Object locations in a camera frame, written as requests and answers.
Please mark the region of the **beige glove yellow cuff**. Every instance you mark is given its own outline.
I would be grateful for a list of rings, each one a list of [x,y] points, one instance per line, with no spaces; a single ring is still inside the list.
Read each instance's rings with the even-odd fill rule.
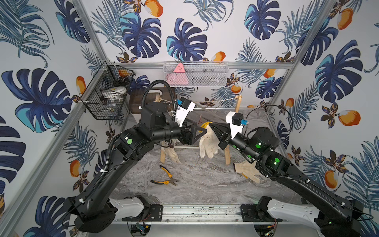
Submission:
[[[218,154],[219,139],[210,127],[211,123],[212,122],[206,122],[201,126],[207,130],[206,134],[200,138],[199,142],[201,158],[207,156],[209,159],[212,159],[216,154]]]

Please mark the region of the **beige glove red cuff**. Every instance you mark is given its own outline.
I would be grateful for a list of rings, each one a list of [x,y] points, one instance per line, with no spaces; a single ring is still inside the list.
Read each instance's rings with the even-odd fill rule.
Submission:
[[[173,148],[173,145],[175,144],[175,142],[173,143],[173,145],[169,145],[169,142],[167,141],[161,141],[159,144],[160,144],[160,149],[161,149],[160,161],[162,164],[165,163],[165,159],[167,156],[171,159],[172,162],[176,164],[181,163],[177,153],[175,152]]]

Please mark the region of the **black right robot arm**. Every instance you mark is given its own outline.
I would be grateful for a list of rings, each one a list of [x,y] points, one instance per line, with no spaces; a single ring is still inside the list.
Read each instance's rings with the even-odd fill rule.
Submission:
[[[209,125],[219,139],[219,147],[231,146],[249,162],[255,163],[259,173],[291,189],[308,204],[290,204],[273,198],[261,198],[257,214],[261,219],[282,219],[302,224],[317,230],[325,237],[359,237],[362,223],[363,204],[355,199],[348,200],[334,194],[311,180],[291,161],[275,152],[279,139],[267,127],[254,129],[252,138],[240,131],[231,132],[227,123]]]

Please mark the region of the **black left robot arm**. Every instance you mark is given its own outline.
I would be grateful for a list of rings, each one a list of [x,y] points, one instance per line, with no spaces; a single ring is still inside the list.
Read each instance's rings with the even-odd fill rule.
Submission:
[[[99,233],[115,220],[138,217],[143,212],[145,201],[137,197],[117,200],[110,195],[155,144],[178,139],[192,145],[207,132],[187,118],[194,108],[195,103],[186,99],[171,114],[166,104],[144,105],[139,123],[112,139],[95,178],[81,194],[65,201],[68,213],[76,215],[74,223],[80,232]]]

